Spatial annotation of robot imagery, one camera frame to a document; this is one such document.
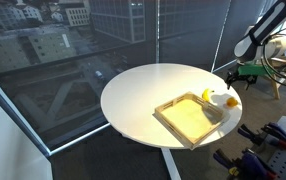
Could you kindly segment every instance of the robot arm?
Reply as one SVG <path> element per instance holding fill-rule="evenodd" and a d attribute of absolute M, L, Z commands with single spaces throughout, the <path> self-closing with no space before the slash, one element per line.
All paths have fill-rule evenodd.
<path fill-rule="evenodd" d="M 267 58 L 280 57 L 284 54 L 286 50 L 285 39 L 280 37 L 273 37 L 273 40 L 269 39 L 271 33 L 284 21 L 286 21 L 286 0 L 278 0 L 261 20 L 237 43 L 234 54 L 240 67 L 235 73 L 228 73 L 228 77 L 225 80 L 228 88 L 235 81 L 246 81 L 248 85 L 255 84 L 257 76 L 265 73 L 262 72 L 262 68 L 241 66 L 245 62 L 260 60 L 262 58 L 263 44 L 266 44 L 266 40 L 269 40 L 265 50 Z M 246 69 L 247 71 L 242 71 L 246 73 L 239 73 L 241 68 L 243 70 Z"/>

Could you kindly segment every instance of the round white table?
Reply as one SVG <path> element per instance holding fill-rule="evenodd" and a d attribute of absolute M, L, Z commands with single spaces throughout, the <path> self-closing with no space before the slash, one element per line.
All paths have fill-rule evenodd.
<path fill-rule="evenodd" d="M 163 155 L 170 154 L 168 149 L 187 147 L 153 116 L 154 109 L 189 91 L 201 97 L 206 88 L 215 91 L 210 102 L 226 109 L 230 118 L 204 139 L 199 145 L 202 146 L 232 131 L 242 114 L 242 103 L 233 87 L 228 90 L 223 79 L 205 70 L 180 64 L 149 64 L 129 69 L 105 86 L 101 107 L 111 126 L 123 136 L 162 148 Z M 227 108 L 226 99 L 232 96 L 239 104 Z M 174 172 L 169 165 L 168 168 L 170 173 Z M 175 172 L 171 177 L 180 179 L 177 170 Z"/>

